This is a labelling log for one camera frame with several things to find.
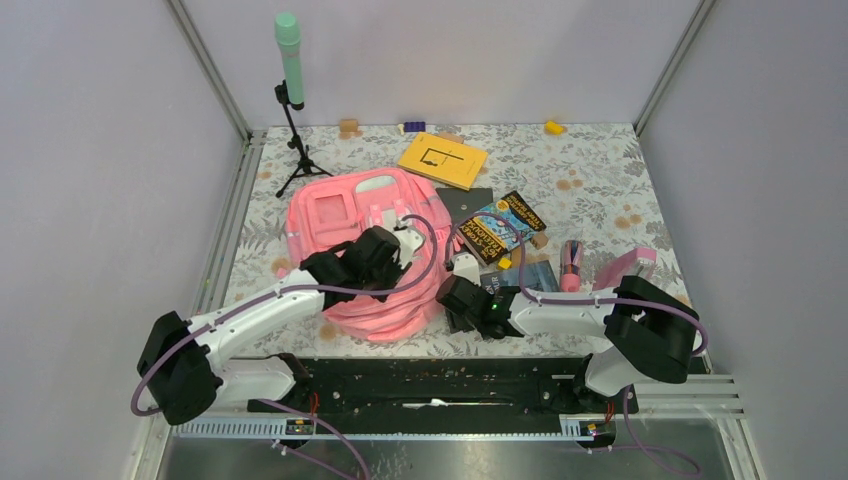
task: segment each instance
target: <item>mint green microphone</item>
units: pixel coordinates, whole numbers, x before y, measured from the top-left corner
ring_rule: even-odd
[[[289,12],[277,15],[274,36],[283,55],[283,72],[289,102],[295,110],[303,109],[303,75],[300,72],[300,24]]]

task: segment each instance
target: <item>tabletop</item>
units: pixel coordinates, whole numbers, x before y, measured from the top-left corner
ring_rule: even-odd
[[[436,125],[428,126],[428,131],[460,135],[467,145],[489,152],[474,187],[493,188],[495,198],[517,190],[547,223],[550,241],[538,250],[528,246],[529,262],[547,259],[558,274],[562,243],[581,239],[582,290],[588,293],[601,267],[637,246],[648,246],[657,251],[651,282],[688,304],[632,125],[566,127],[558,136],[545,134],[542,125]],[[310,158],[336,175],[395,166],[415,137],[401,134],[395,126],[361,129],[363,134],[351,139],[341,139],[336,126],[304,127],[298,132],[310,147]],[[282,199],[274,195],[297,164],[296,151],[286,146],[290,136],[285,127],[268,132],[224,305],[269,286],[280,268],[296,267],[289,260],[284,222],[292,195],[310,178],[295,180]],[[557,333],[503,340],[483,340],[477,332],[451,334],[444,314],[409,338],[375,344],[350,337],[317,315],[286,324],[240,356],[289,352],[307,357],[582,357],[609,345],[605,339]]]

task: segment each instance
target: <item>tripod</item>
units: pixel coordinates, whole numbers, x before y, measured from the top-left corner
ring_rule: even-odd
[[[283,83],[274,87],[274,93],[277,96],[277,101],[280,102],[280,105],[283,106],[283,110],[286,112],[286,120],[289,121],[289,128],[292,129],[292,139],[289,140],[287,145],[289,148],[297,149],[298,153],[300,153],[300,160],[297,161],[297,168],[295,168],[294,173],[291,174],[288,180],[286,180],[285,185],[277,192],[277,198],[282,198],[283,192],[286,191],[286,187],[289,186],[292,180],[295,178],[303,178],[303,177],[311,177],[314,175],[329,175],[333,176],[330,172],[324,170],[323,168],[315,165],[309,158],[309,146],[304,147],[303,141],[300,140],[300,135],[297,134],[297,130],[294,128],[294,122],[291,119],[291,113],[289,112],[289,105],[291,102],[289,101],[289,91],[286,88],[286,81],[283,80]]]

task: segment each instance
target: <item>pink bag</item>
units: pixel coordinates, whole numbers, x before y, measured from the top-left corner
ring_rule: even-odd
[[[444,252],[451,220],[429,180],[399,168],[380,168],[317,180],[295,192],[286,219],[292,262],[339,243],[355,240],[369,227],[394,226],[407,213],[426,218],[436,230]],[[427,234],[418,220],[415,227]],[[412,266],[398,285],[418,277],[433,252],[431,241],[416,252]],[[436,259],[430,274],[414,288],[390,295],[385,303],[364,295],[324,312],[327,320],[355,337],[371,342],[394,342],[424,328],[441,311],[435,295],[447,274]]]

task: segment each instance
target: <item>gray floor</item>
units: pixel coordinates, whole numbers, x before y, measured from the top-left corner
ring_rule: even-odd
[[[618,422],[623,429],[623,422]],[[647,445],[678,449],[694,457],[704,479],[732,478],[719,432],[709,420],[636,422],[636,433]],[[616,445],[632,445],[619,431]],[[640,451],[587,455],[564,442],[379,441],[355,442],[370,462],[375,480],[514,480],[528,479],[677,479],[654,465]],[[291,455],[282,457],[261,440],[172,439],[160,480],[337,479]],[[313,441],[302,452],[329,461],[354,474],[356,461],[338,441]],[[691,468],[671,459],[676,468]]]

